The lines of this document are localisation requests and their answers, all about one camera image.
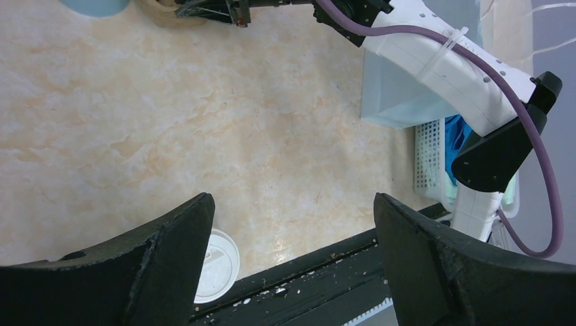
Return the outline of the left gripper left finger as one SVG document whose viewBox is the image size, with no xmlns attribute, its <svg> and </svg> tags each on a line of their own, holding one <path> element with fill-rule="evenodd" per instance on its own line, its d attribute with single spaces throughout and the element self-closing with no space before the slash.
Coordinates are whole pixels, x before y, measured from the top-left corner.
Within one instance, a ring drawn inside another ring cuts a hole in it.
<svg viewBox="0 0 576 326">
<path fill-rule="evenodd" d="M 201 193 L 56 261 L 1 268 L 2 325 L 187 325 L 215 201 Z"/>
</svg>

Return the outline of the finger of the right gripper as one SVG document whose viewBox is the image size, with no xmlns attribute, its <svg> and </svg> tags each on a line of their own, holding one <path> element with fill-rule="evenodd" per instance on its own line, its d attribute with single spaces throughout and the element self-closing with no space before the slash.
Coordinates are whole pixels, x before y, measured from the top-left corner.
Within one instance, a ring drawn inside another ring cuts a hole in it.
<svg viewBox="0 0 576 326">
<path fill-rule="evenodd" d="M 178 18 L 204 18 L 238 27 L 251 23 L 248 1 L 195 0 L 185 1 L 177 10 Z"/>
</svg>

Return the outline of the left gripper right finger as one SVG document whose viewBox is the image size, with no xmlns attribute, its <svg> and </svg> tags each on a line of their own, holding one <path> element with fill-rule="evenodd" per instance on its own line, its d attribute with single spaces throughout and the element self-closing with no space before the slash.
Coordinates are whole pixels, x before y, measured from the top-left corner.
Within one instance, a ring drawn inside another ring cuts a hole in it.
<svg viewBox="0 0 576 326">
<path fill-rule="evenodd" d="M 374 221 L 400 325 L 574 325 L 575 267 L 506 251 L 388 194 Z"/>
</svg>

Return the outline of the white plastic cup lid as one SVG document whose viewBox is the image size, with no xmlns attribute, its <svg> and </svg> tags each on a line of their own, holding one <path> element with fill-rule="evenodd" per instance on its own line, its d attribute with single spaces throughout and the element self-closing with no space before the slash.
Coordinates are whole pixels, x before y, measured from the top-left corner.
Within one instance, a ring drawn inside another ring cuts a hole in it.
<svg viewBox="0 0 576 326">
<path fill-rule="evenodd" d="M 195 304 L 214 302 L 234 285 L 240 272 L 240 253 L 233 239 L 213 228 L 204 256 Z"/>
</svg>

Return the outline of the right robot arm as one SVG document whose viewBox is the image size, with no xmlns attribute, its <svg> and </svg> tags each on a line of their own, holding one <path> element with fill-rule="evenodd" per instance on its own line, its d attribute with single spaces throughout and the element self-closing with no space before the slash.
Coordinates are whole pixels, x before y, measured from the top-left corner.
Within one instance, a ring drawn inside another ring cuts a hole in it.
<svg viewBox="0 0 576 326">
<path fill-rule="evenodd" d="M 543 163 L 553 217 L 562 209 L 541 133 L 562 89 L 551 72 L 533 77 L 487 53 L 422 1 L 314 1 L 317 22 L 390 60 L 451 104 L 471 127 L 452 163 L 457 195 L 451 226 L 487 241 L 510 179 L 529 153 Z"/>
</svg>

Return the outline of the brown cardboard cup carrier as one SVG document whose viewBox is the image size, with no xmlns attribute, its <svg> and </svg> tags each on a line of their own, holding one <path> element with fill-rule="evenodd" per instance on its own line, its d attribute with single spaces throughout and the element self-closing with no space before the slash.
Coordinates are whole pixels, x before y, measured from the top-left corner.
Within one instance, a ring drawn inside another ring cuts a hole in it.
<svg viewBox="0 0 576 326">
<path fill-rule="evenodd" d="M 135 0 L 134 3 L 154 24 L 162 28 L 192 28 L 207 22 L 204 18 L 179 18 L 176 11 L 181 7 L 176 1 Z"/>
</svg>

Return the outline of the white plastic basket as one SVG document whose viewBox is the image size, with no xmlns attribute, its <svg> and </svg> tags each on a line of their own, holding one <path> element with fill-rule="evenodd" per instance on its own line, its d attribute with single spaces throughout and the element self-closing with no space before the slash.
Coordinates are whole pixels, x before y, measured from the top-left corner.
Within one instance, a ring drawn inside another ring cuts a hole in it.
<svg viewBox="0 0 576 326">
<path fill-rule="evenodd" d="M 446 170 L 445 139 L 465 128 L 466 123 L 457 115 L 415 127 L 414 191 L 441 203 L 450 213 L 456 203 L 457 188 Z"/>
</svg>

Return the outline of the blue straw holder cup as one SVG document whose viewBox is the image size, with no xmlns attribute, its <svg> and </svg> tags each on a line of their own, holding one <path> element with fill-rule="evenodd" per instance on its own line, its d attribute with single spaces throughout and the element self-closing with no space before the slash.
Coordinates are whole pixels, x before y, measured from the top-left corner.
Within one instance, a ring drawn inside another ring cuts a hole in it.
<svg viewBox="0 0 576 326">
<path fill-rule="evenodd" d="M 78 14 L 106 18 L 124 11 L 130 0 L 59 0 L 59 2 Z"/>
</svg>

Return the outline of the blue cloth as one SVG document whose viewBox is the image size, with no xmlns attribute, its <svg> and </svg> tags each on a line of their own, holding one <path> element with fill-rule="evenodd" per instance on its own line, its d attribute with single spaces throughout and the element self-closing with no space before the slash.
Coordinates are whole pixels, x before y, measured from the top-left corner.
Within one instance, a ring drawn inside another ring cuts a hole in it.
<svg viewBox="0 0 576 326">
<path fill-rule="evenodd" d="M 456 178 L 452 172 L 452 163 L 465 144 L 472 129 L 461 115 L 447 117 L 445 126 L 445 170 L 451 182 L 456 185 Z"/>
</svg>

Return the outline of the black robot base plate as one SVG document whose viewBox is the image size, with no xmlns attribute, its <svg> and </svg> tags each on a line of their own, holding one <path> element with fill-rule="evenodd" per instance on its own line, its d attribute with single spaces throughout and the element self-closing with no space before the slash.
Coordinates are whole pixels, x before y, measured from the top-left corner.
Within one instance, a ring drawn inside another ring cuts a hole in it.
<svg viewBox="0 0 576 326">
<path fill-rule="evenodd" d="M 195 304 L 190 325 L 343 325 L 394 297 L 401 266 L 390 240 L 407 216 L 434 221 L 440 204 L 414 210 L 374 198 L 376 226 L 236 281 L 213 303 Z"/>
</svg>

